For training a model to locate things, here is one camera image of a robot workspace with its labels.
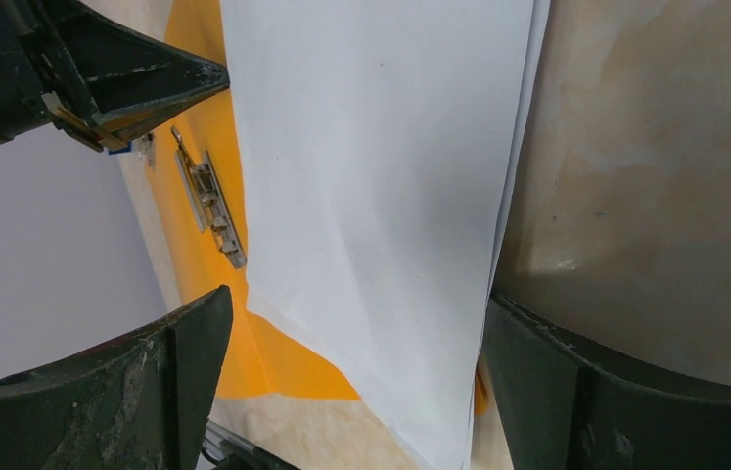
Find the sheet of paper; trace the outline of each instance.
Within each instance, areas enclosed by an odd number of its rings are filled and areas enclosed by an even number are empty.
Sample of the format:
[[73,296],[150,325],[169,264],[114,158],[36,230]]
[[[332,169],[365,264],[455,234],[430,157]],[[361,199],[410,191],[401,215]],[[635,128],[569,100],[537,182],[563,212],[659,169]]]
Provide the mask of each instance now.
[[221,0],[250,310],[468,468],[532,0]]
[[524,144],[526,119],[532,105],[532,90],[538,73],[538,61],[541,58],[541,49],[546,33],[547,19],[551,0],[534,0],[532,8],[532,26],[529,31],[529,43],[526,47],[526,63],[524,66],[524,80],[521,86],[521,102],[518,106],[518,116],[515,119],[515,135],[512,136],[512,153],[509,158],[509,167],[506,171],[506,185],[503,188],[503,198],[500,201],[500,212],[495,227],[494,253],[492,266],[489,270],[488,293],[491,294],[497,261],[500,258],[500,248],[503,245],[503,234],[506,222],[509,220],[509,207],[512,205],[512,193],[515,190],[515,175],[518,168],[518,159],[521,156],[521,147]]

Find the metal clip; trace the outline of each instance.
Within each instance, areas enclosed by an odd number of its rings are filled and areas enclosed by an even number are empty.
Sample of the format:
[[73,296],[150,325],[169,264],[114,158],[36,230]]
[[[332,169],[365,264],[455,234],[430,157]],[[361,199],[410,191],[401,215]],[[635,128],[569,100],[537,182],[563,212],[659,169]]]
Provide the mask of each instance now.
[[178,143],[175,161],[178,164],[178,170],[181,173],[184,189],[192,206],[199,231],[204,232],[207,228],[211,230],[218,250],[226,255],[233,267],[241,269],[247,264],[247,257],[241,247],[241,241],[221,191],[209,151],[204,151],[203,161],[195,164],[183,143],[180,132],[174,126],[172,126],[172,135]]

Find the white wall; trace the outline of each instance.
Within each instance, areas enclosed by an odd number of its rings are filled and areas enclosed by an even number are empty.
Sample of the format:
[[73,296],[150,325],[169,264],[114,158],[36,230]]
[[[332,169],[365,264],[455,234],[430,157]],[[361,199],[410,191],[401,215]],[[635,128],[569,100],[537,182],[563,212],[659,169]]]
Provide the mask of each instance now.
[[0,146],[0,378],[165,310],[115,157],[50,125]]

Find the black plastic part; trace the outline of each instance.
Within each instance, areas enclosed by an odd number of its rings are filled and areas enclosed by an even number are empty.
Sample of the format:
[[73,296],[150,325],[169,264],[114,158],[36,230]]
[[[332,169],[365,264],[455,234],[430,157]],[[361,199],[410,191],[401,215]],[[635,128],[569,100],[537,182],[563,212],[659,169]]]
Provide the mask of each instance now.
[[0,380],[0,469],[194,469],[231,327],[222,287]]
[[731,470],[731,387],[616,352],[503,299],[483,351],[515,470]]
[[0,143],[53,122],[118,150],[228,87],[223,65],[78,0],[0,0]]

